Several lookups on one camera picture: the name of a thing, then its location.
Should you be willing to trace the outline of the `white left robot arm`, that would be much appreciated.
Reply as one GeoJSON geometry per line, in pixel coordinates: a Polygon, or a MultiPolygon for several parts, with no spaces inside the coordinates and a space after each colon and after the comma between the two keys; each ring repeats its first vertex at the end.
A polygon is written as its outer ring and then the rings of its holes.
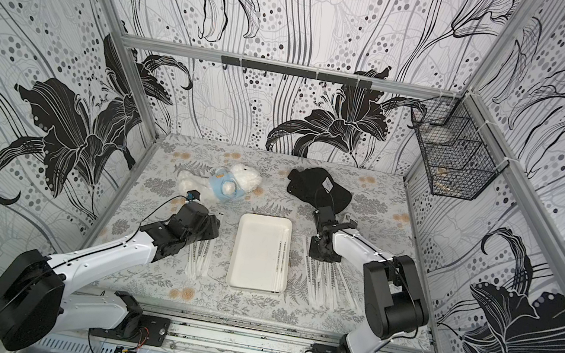
{"type": "Polygon", "coordinates": [[[0,341],[17,351],[52,333],[87,330],[92,335],[160,346],[166,320],[147,317],[135,297],[117,291],[83,295],[104,277],[178,254],[199,241],[217,238],[220,221],[198,201],[187,201],[167,220],[101,245],[62,254],[36,249],[19,254],[0,277],[0,341]]]}

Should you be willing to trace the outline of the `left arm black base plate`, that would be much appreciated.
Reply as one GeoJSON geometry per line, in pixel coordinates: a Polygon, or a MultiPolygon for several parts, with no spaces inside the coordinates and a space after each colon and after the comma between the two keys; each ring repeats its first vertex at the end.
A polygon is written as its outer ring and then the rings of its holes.
{"type": "Polygon", "coordinates": [[[171,320],[154,315],[129,314],[112,329],[91,328],[92,336],[119,340],[136,345],[161,347],[170,329],[171,320]]]}

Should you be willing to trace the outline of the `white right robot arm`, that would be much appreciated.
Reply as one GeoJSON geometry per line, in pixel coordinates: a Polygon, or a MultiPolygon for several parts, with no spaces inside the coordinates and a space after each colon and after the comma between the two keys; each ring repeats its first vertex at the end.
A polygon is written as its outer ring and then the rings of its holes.
{"type": "Polygon", "coordinates": [[[313,217],[309,256],[351,264],[363,274],[365,322],[345,335],[341,353],[379,353],[396,338],[416,337],[430,319],[416,262],[381,251],[362,237],[355,221],[340,223],[330,207],[317,208],[313,217]]]}

